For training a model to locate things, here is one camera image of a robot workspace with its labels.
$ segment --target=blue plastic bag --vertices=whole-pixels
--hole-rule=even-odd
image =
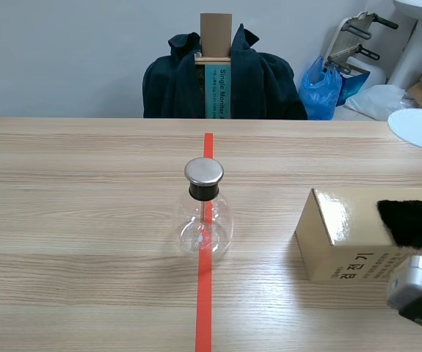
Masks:
[[[304,74],[299,92],[309,120],[333,118],[342,83],[341,76],[335,68],[333,72],[323,72],[321,56],[313,63]]]

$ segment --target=plastic bag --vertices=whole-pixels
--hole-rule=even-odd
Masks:
[[[405,93],[398,87],[380,84],[347,98],[344,106],[375,120],[387,121],[393,112],[409,107],[401,101]]]
[[[331,120],[340,97],[341,76],[336,69],[323,72],[321,56],[305,72],[300,87],[300,98],[309,120]]]

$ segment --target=floor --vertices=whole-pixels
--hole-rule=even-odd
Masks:
[[[346,109],[344,106],[339,106],[335,110],[333,121],[375,121],[364,114],[359,114],[356,111]]]

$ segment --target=red tape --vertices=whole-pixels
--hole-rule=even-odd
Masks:
[[[204,157],[214,157],[214,135],[204,135]],[[212,351],[212,202],[204,204],[204,219],[209,230],[203,230],[197,269],[196,352]]]

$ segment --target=teal book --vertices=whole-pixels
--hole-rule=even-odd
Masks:
[[[230,119],[230,65],[196,65],[206,119]]]

